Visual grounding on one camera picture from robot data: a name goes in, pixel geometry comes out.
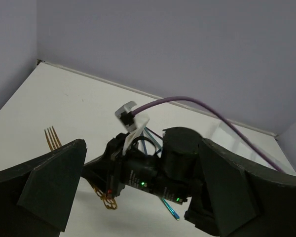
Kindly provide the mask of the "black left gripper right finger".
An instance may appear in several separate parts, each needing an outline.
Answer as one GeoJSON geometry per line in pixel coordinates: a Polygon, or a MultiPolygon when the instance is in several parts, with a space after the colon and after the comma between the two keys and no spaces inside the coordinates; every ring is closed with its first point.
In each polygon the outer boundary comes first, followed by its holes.
{"type": "Polygon", "coordinates": [[[216,237],[296,237],[296,176],[199,142],[185,219],[216,237]]]}

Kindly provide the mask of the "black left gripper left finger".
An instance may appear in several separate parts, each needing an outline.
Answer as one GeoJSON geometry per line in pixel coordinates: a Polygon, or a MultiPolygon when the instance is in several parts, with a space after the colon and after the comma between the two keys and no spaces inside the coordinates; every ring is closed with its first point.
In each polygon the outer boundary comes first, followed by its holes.
{"type": "Polygon", "coordinates": [[[0,171],[0,233],[64,232],[85,158],[76,139],[0,171]]]}

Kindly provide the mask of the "gold metal fork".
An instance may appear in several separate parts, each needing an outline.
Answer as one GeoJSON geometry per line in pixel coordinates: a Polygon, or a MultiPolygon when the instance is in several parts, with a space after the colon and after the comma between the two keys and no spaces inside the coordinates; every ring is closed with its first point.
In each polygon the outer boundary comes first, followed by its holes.
{"type": "Polygon", "coordinates": [[[66,146],[59,146],[54,129],[44,130],[51,151],[41,157],[35,169],[37,183],[43,187],[48,204],[59,205],[57,211],[69,211],[77,192],[86,154],[85,141],[76,139],[66,146]]]}

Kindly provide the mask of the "dark teal chopstick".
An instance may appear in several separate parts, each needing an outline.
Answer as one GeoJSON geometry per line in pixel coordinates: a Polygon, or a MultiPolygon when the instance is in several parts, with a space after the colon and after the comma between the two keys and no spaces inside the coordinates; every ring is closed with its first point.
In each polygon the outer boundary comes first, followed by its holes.
{"type": "Polygon", "coordinates": [[[156,139],[153,137],[153,135],[149,132],[149,130],[145,127],[144,128],[145,133],[150,138],[150,140],[156,145],[158,148],[157,153],[162,152],[162,146],[156,141],[156,139]]]}

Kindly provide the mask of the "blue metal fork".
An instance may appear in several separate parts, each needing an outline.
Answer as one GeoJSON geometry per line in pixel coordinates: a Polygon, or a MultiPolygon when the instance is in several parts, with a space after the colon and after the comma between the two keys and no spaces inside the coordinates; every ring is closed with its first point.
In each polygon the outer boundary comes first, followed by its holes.
{"type": "Polygon", "coordinates": [[[145,155],[147,155],[148,154],[148,151],[147,151],[146,142],[145,142],[144,139],[141,140],[141,144],[142,144],[142,147],[143,147],[143,153],[145,155]]]}

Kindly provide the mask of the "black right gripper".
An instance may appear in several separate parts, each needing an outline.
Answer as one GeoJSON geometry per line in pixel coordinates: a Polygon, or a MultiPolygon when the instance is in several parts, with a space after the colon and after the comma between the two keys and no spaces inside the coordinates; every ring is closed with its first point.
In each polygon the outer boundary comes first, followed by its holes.
{"type": "Polygon", "coordinates": [[[202,136],[189,128],[165,130],[161,155],[146,155],[138,148],[140,136],[122,152],[126,134],[111,139],[104,153],[84,165],[82,176],[106,197],[115,198],[125,186],[181,204],[200,197],[204,186],[199,157],[202,136]]]}

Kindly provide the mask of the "iridescent metal fork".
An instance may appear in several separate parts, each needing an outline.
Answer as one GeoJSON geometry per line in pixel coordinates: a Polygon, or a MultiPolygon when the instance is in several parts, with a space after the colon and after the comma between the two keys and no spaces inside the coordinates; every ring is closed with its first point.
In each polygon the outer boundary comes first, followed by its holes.
{"type": "Polygon", "coordinates": [[[176,213],[176,211],[170,206],[170,204],[163,198],[159,198],[162,203],[164,204],[164,206],[167,208],[167,210],[171,213],[171,215],[175,218],[175,220],[179,221],[180,217],[179,215],[176,213]]]}

